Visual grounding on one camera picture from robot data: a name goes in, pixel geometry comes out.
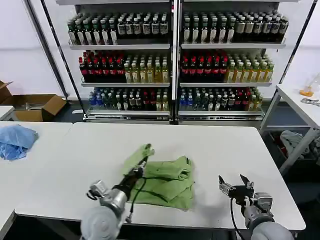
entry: metal table leg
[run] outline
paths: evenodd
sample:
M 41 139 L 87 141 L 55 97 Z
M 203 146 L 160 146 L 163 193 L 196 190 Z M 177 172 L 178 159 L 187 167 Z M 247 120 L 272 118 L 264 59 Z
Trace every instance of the metal table leg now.
M 277 107 L 280 99 L 281 99 L 281 96 L 280 96 L 278 90 L 275 90 L 275 94 L 273 96 L 272 102 L 268 108 L 268 111 L 266 111 L 266 114 L 264 115 L 264 118 L 263 118 L 262 123 L 259 128 L 259 133 L 261 136 L 264 134 L 264 131 L 267 128 L 267 123 L 268 123 L 269 117 L 276 110 L 276 107 Z
M 296 146 L 287 160 L 282 164 L 279 171 L 282 176 L 284 176 L 288 169 L 292 167 L 292 165 L 297 161 L 300 155 L 304 152 L 305 148 L 309 146 L 309 144 L 316 138 L 317 134 L 319 133 L 319 129 L 315 127 L 311 127 L 306 135 L 303 137 L 301 142 Z

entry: gray floor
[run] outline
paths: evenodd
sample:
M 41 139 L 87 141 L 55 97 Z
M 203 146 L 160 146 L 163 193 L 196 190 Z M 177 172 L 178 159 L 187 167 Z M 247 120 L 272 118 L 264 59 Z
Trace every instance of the gray floor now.
M 72 114 L 73 110 L 80 109 L 77 102 L 65 106 L 64 109 L 55 117 L 55 122 L 82 122 L 82 114 Z M 281 104 L 273 114 L 270 125 L 305 125 L 303 120 L 286 104 Z M 267 135 L 264 142 L 274 159 L 277 166 L 284 161 L 279 149 L 275 146 L 273 140 Z M 320 239 L 320 204 L 317 196 L 320 193 L 320 166 L 314 162 L 297 162 L 289 174 L 285 176 L 286 184 L 296 201 L 299 210 L 306 223 L 306 229 L 298 234 L 298 240 L 318 240 Z M 66 221 L 65 224 L 76 234 L 79 232 L 78 222 Z M 181 229 L 181 228 L 161 228 L 145 226 L 128 226 L 121 229 L 119 239 L 130 240 L 227 240 L 231 239 L 231 232 L 199 230 L 199 229 Z M 62 239 L 35 218 L 17 217 L 13 226 L 4 238 L 5 240 L 16 239 Z

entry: metal shelf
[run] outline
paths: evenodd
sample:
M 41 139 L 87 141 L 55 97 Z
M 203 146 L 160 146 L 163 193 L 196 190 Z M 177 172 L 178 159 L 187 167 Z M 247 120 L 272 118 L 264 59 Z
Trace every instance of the metal shelf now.
M 100 88 L 168 88 L 170 83 L 87 83 L 82 82 L 82 87 Z
M 283 43 L 183 43 L 182 49 L 283 49 Z
M 168 3 L 169 0 L 55 0 L 58 5 Z
M 263 117 L 265 114 L 261 111 L 179 111 L 179 116 L 182 117 L 254 117 L 261 116 Z
M 299 0 L 184 0 L 184 2 L 188 3 L 198 3 L 198 2 L 251 2 L 251 3 L 297 3 Z
M 180 87 L 269 87 L 271 82 L 181 82 Z
M 123 45 L 70 45 L 72 50 L 159 50 L 170 49 L 170 44 L 123 44 Z

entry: robotic arm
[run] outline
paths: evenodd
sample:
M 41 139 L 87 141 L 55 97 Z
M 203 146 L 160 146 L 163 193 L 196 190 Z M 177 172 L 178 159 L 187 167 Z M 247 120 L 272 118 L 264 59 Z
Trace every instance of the robotic arm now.
M 254 183 L 240 175 L 244 185 L 230 185 L 219 176 L 219 189 L 230 198 L 230 211 L 234 229 L 242 240 L 233 213 L 233 199 L 241 206 L 245 226 L 251 231 L 251 240 L 294 240 L 288 229 L 275 222 L 270 212 L 273 198 L 265 192 L 255 192 Z

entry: black cable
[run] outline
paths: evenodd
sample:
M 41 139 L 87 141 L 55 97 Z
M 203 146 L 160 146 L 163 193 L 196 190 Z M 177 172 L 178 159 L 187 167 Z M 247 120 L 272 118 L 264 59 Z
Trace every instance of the black cable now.
M 233 208 L 233 200 L 234 200 L 234 198 L 232 197 L 232 198 L 230 199 L 230 212 L 231 212 L 231 219 L 232 219 L 233 227 L 234 227 L 234 230 L 239 234 L 240 238 L 241 238 L 242 240 L 246 240 L 246 239 L 244 238 L 244 236 L 242 236 L 242 234 L 240 233 L 239 229 L 237 228 L 236 222 L 235 222 L 234 208 Z
M 147 182 L 147 179 L 145 177 L 142 177 L 142 178 L 143 178 L 144 182 L 143 182 L 142 186 L 140 187 L 140 189 L 136 192 L 136 194 L 135 194 L 135 196 L 134 196 L 134 198 L 132 200 L 132 203 L 131 203 L 131 208 L 130 208 L 130 213 L 131 214 L 134 212 L 134 203 L 135 203 L 135 201 L 137 199 L 137 196 L 141 192 L 141 190 L 145 187 L 146 182 Z

